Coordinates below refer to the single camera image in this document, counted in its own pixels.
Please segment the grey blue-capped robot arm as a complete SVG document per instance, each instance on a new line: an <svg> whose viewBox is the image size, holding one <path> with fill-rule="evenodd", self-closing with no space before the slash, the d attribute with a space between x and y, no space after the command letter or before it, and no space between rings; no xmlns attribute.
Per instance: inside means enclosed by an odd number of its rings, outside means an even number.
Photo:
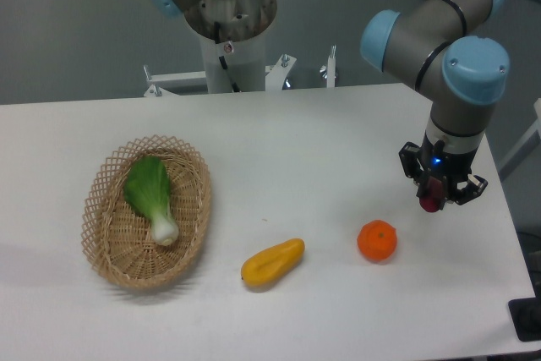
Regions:
<svg viewBox="0 0 541 361"><path fill-rule="evenodd" d="M199 37L209 92L282 89L293 58L282 56L274 68L264 60L276 0L151 1L167 16L183 16ZM466 204L486 188L471 165L504 94L510 59L473 31L503 2L421 0L408 14L379 12L363 31L361 56L432 103L422 144L406 143L399 153L428 212Z"/></svg>

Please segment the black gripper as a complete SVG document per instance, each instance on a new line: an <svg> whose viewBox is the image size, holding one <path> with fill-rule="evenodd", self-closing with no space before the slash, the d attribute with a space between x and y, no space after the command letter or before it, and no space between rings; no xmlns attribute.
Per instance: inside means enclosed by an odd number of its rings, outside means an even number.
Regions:
<svg viewBox="0 0 541 361"><path fill-rule="evenodd" d="M407 142L398 155L405 176L418 187L417 197L427 195L429 174L445 185L448 201L465 205L480 197L488 186L485 178L471 174L478 147L478 134L457 137L427 129L422 147Z"/></svg>

